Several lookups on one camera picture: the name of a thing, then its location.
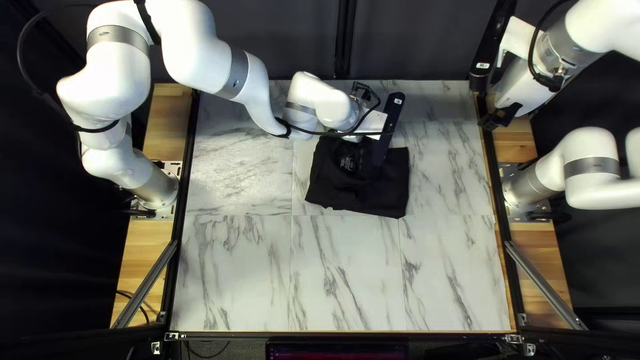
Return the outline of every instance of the black backdrop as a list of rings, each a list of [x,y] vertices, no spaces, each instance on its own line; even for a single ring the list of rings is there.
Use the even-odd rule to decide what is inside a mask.
[[[128,224],[122,195],[84,171],[73,132],[22,80],[15,47],[29,7],[14,5],[0,1],[0,344],[108,328]],[[30,34],[26,66],[54,94],[84,60],[43,33]]]

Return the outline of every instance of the black cable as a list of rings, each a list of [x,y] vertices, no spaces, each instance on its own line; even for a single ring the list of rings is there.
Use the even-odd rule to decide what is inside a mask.
[[[124,297],[129,298],[129,300],[131,300],[131,295],[121,291],[121,290],[116,290],[116,294],[118,295],[122,295]],[[147,325],[149,325],[151,322],[149,321],[149,315],[147,315],[147,312],[144,310],[144,308],[142,308],[142,305],[140,306],[140,311],[142,311],[142,315],[145,316],[145,319],[147,321]]]
[[[160,35],[154,27],[154,23],[151,22],[151,16],[147,11],[147,6],[145,5],[146,0],[133,0],[133,2],[138,7],[138,14],[140,14],[142,23],[145,25],[145,28],[147,28],[147,33],[149,33],[151,41],[154,42],[154,45],[162,45]]]
[[[529,67],[529,72],[531,73],[531,75],[533,75],[533,78],[540,85],[547,87],[551,92],[560,91],[560,87],[562,86],[562,81],[564,80],[564,77],[554,76],[553,78],[550,78],[543,74],[538,74],[536,72],[536,69],[534,69],[533,67],[533,50],[536,47],[538,33],[540,32],[540,28],[542,27],[542,24],[544,23],[544,21],[549,17],[549,15],[551,15],[558,8],[558,6],[568,1],[572,1],[572,0],[558,0],[553,5],[551,5],[549,9],[547,9],[547,11],[542,15],[542,17],[538,21],[538,24],[536,25],[536,29],[533,31],[533,36],[531,37],[531,43],[529,44],[529,55],[527,59],[527,66]]]
[[[209,356],[204,356],[201,354],[198,354],[197,352],[195,352],[194,350],[191,349],[191,346],[189,345],[188,341],[185,341],[184,344],[187,346],[187,356],[189,357],[189,360],[191,359],[190,354],[196,355],[202,359],[213,359],[214,357],[222,354],[223,351],[225,351],[227,349],[227,346],[229,346],[229,344],[231,343],[231,341],[227,341],[227,343],[225,344],[225,346],[222,347],[222,349],[220,349],[219,352],[213,354],[213,355],[209,355]]]

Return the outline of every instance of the silver metal band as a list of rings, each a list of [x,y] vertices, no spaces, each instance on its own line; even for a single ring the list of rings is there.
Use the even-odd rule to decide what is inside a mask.
[[[86,37],[86,50],[99,42],[123,42],[138,48],[149,57],[149,44],[145,38],[132,29],[118,25],[105,25],[91,30]]]
[[[518,209],[528,209],[558,192],[547,188],[538,179],[535,163],[514,177],[509,177],[502,184],[504,199]]]
[[[249,74],[249,57],[246,52],[231,46],[231,69],[227,82],[216,96],[231,100],[240,94],[240,90],[244,87],[246,77]]]
[[[296,104],[295,102],[287,101],[287,104],[284,106],[287,109],[302,111],[303,113],[308,113],[309,115],[316,115],[316,109],[308,108],[304,105]]]
[[[567,74],[574,74],[577,67],[585,67],[593,63],[604,53],[592,53],[576,44],[564,25],[564,17],[547,29],[540,40],[540,58],[547,70],[557,68],[560,64],[568,69]]]
[[[564,164],[565,179],[588,172],[608,172],[620,175],[620,162],[612,158],[594,156],[592,158],[573,160]]]

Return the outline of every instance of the metal bracket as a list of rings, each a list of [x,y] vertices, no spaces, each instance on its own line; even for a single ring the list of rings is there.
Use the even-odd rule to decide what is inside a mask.
[[[166,311],[160,311],[156,316],[156,322],[164,323],[164,319],[166,319]]]
[[[529,321],[529,317],[525,313],[518,313],[518,325],[520,326],[529,326],[531,322]]]
[[[176,341],[176,340],[178,340],[178,333],[177,332],[166,332],[164,334],[164,340],[165,341]]]
[[[160,355],[160,341],[151,343],[151,354]]]
[[[503,339],[510,344],[522,344],[522,336],[518,334],[506,334]]]
[[[178,178],[178,182],[180,181],[180,176],[182,175],[182,161],[154,161],[156,165],[161,168],[164,172],[169,176],[175,176]],[[141,221],[173,221],[175,217],[175,206],[176,200],[173,203],[156,210],[156,216],[153,218],[148,218],[144,216],[136,216],[133,215],[131,220],[141,220]],[[131,201],[131,209],[139,209],[139,210],[147,210],[144,207],[144,203],[138,202],[138,199],[134,199]]]
[[[536,345],[535,344],[522,344],[524,351],[524,356],[533,356],[536,354]]]
[[[542,292],[542,295],[545,296],[547,302],[556,310],[556,313],[558,313],[573,330],[589,330],[512,241],[505,241],[504,248],[516,264],[529,276],[540,292]]]

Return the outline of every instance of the black curtain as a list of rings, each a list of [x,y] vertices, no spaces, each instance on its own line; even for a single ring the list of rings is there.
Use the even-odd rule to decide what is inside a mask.
[[[28,4],[0,1],[0,343],[109,327],[128,216],[125,194],[86,173],[77,140],[17,68]],[[42,24],[25,44],[32,79],[55,94],[78,58]]]
[[[616,139],[626,177],[625,137],[640,126],[638,109],[640,63],[606,54],[534,116],[538,154],[551,151],[573,129],[602,127]],[[640,332],[640,208],[579,210],[562,197],[552,207],[573,217],[556,223],[556,234],[576,313],[593,329]]]

